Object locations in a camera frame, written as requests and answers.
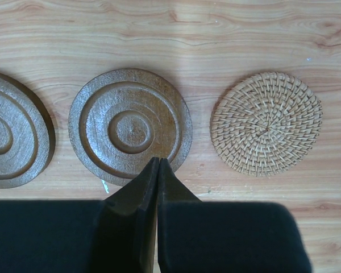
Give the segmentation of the brown wooden coaster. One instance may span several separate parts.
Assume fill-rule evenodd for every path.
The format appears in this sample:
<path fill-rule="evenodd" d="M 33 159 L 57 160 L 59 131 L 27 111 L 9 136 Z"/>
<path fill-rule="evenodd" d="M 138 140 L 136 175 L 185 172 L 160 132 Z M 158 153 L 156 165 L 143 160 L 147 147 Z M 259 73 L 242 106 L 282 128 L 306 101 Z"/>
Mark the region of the brown wooden coaster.
<path fill-rule="evenodd" d="M 55 129 L 41 99 L 0 73 L 0 189 L 29 183 L 49 165 Z"/>
<path fill-rule="evenodd" d="M 80 162 L 108 183 L 124 186 L 154 157 L 176 171 L 189 154 L 193 126 L 181 93 L 139 68 L 98 75 L 75 96 L 68 116 Z"/>

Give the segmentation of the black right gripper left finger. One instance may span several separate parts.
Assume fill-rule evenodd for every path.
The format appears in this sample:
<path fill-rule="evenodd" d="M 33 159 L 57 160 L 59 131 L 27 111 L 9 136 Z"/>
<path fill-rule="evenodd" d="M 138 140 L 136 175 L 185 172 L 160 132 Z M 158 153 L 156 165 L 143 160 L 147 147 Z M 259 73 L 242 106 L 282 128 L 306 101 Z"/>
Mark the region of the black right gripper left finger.
<path fill-rule="evenodd" d="M 152 272 L 159 158 L 103 201 L 90 258 L 91 272 Z"/>

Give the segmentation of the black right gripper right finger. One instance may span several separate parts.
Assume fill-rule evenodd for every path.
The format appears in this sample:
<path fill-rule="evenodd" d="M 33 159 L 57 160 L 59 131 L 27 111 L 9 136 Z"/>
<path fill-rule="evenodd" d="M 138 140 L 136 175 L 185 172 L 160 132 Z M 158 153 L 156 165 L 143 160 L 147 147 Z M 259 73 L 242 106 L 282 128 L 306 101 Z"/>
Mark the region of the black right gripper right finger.
<path fill-rule="evenodd" d="M 291 213 L 274 202 L 207 202 L 159 165 L 158 261 L 162 272 L 310 272 Z"/>

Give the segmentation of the brown wooden coaster middle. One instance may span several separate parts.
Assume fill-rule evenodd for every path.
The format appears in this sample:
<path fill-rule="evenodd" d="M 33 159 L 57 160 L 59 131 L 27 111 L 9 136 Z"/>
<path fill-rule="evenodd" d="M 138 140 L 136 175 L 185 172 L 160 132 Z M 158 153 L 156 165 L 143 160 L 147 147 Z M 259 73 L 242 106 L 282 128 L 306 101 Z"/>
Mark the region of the brown wooden coaster middle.
<path fill-rule="evenodd" d="M 49 165 L 55 129 L 41 99 L 0 73 L 0 189 L 29 183 Z"/>

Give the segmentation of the woven rattan coaster right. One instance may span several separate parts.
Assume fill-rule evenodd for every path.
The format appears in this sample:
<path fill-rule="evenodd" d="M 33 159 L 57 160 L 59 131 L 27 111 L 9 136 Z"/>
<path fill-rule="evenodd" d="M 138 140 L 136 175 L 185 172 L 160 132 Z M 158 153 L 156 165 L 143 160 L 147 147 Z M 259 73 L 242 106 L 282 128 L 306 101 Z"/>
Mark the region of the woven rattan coaster right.
<path fill-rule="evenodd" d="M 322 103 L 300 79 L 261 72 L 226 89 L 210 118 L 216 154 L 231 169 L 272 176 L 291 169 L 313 148 Z"/>

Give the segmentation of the brown wooden coaster right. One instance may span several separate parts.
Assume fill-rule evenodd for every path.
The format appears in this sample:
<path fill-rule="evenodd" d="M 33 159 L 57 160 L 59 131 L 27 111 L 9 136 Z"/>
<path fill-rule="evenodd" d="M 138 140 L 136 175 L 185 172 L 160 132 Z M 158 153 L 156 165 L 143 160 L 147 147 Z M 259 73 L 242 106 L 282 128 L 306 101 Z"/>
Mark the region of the brown wooden coaster right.
<path fill-rule="evenodd" d="M 181 93 L 139 68 L 98 75 L 75 96 L 68 116 L 80 162 L 108 183 L 124 186 L 154 157 L 176 171 L 189 154 L 193 126 Z"/>

